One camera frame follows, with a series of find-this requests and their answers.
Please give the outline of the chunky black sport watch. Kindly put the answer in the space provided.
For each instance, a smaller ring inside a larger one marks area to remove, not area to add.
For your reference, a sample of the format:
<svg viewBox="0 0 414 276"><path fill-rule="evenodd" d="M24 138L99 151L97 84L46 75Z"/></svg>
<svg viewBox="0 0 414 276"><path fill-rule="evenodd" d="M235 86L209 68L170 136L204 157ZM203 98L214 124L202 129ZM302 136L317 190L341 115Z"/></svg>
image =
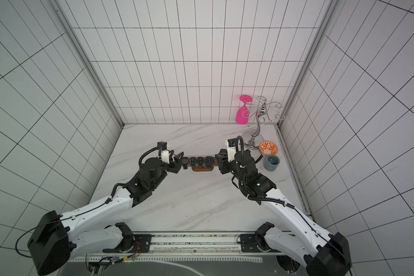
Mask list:
<svg viewBox="0 0 414 276"><path fill-rule="evenodd" d="M184 157L181 159L181 163L182 163L183 169L184 169L184 170L187 170L187 169L188 169L189 158L188 158L188 157L186 157L186 156L184 156Z"/></svg>

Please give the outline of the small black square watch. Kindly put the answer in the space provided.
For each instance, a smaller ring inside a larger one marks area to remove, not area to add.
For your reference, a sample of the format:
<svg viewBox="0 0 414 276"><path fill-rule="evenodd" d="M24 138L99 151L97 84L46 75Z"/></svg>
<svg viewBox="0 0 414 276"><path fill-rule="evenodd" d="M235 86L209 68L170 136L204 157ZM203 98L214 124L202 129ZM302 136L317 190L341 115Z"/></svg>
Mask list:
<svg viewBox="0 0 414 276"><path fill-rule="evenodd" d="M196 165L197 165L197 158L195 158L195 157L191 157L191 158L189 159L189 163L190 163L190 166L191 166L191 167L196 167Z"/></svg>

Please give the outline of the black round analog watch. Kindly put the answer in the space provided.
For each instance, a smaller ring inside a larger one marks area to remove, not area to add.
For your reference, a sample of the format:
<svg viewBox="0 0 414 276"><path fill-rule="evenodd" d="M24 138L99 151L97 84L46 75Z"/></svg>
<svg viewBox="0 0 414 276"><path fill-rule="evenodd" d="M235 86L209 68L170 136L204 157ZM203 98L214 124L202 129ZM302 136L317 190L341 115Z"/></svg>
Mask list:
<svg viewBox="0 0 414 276"><path fill-rule="evenodd" d="M214 166L214 162L215 161L214 161L214 159L213 159L212 156L207 156L205 158L205 165L206 165L207 168L213 167Z"/></svg>

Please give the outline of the brown wooden watch stand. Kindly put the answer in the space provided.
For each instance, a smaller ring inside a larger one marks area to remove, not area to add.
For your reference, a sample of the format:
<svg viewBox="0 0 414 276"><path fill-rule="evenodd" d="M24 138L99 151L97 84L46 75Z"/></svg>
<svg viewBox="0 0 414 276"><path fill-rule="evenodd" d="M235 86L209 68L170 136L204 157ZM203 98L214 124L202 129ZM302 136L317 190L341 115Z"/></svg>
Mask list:
<svg viewBox="0 0 414 276"><path fill-rule="evenodd" d="M195 172L213 171L214 167L218 166L218 160L214 157L213 157L213 159L215 161L213 167L207 168L205 164L204 164L203 167L198 167L198 164L196 165L196 167L191 167L190 163L188 163L188 168L191 168Z"/></svg>

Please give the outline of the black slim strap watch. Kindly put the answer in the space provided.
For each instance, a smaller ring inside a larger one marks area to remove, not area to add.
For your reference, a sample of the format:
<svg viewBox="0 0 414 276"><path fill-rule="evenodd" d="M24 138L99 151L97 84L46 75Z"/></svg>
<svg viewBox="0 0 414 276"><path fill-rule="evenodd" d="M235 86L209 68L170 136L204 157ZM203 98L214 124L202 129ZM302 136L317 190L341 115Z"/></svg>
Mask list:
<svg viewBox="0 0 414 276"><path fill-rule="evenodd" d="M198 167L203 167L204 163L205 163L205 159L203 157L198 157L197 158Z"/></svg>

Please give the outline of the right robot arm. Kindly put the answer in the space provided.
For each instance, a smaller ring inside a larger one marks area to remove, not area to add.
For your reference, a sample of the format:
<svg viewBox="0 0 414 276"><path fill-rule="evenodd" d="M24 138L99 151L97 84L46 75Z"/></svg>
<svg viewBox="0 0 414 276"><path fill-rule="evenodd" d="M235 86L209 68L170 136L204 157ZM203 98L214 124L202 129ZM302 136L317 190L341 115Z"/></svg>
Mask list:
<svg viewBox="0 0 414 276"><path fill-rule="evenodd" d="M220 172L231 173L232 184L246 199L269 210L292 232L288 235L273 223L264 223L255 233L260 240L259 249L287 255L305 267L310 276L351 275L348 240L340 233L331 234L297 209L273 181L258 171L241 136L228 139L225 145L216 154Z"/></svg>

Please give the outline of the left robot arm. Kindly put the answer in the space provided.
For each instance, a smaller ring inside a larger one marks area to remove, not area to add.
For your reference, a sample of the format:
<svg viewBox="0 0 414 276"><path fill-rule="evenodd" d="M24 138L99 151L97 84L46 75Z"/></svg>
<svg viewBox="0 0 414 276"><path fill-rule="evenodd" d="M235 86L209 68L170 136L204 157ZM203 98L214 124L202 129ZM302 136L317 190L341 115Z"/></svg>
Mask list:
<svg viewBox="0 0 414 276"><path fill-rule="evenodd" d="M99 223L106 223L114 215L131 209L152 196L168 173L178 173L184 153L175 154L160 141L156 147L139 158L139 170L126 183L115 184L111 193L84 207L58 214L46 213L27 242L28 255L38 275L47 276L60 269L76 256L103 249L129 251L134 245L134 235L125 223L108 225L94 230Z"/></svg>

